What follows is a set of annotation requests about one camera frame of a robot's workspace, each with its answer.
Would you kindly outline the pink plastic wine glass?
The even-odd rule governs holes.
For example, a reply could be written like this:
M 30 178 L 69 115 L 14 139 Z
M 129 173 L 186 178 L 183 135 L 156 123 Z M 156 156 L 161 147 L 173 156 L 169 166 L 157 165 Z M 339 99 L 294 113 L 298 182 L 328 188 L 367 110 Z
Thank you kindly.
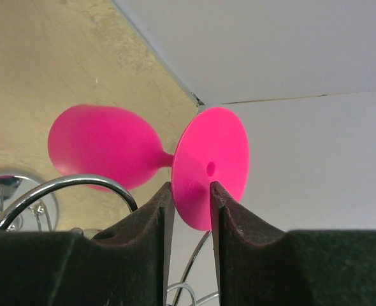
M 211 229 L 211 183 L 221 183 L 240 200 L 249 176 L 246 130 L 231 110 L 221 107 L 195 116 L 172 154 L 164 150 L 147 121 L 114 106 L 77 105 L 65 110 L 52 124 L 47 146 L 60 174 L 100 175 L 126 189 L 145 184 L 161 168 L 170 168 L 177 212 L 200 231 Z

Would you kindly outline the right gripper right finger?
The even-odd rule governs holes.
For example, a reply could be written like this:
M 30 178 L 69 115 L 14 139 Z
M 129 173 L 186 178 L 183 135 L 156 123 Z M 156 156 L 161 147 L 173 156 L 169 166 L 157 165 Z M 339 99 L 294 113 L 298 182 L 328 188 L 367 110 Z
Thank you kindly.
M 221 305 L 376 305 L 376 230 L 282 231 L 210 185 Z

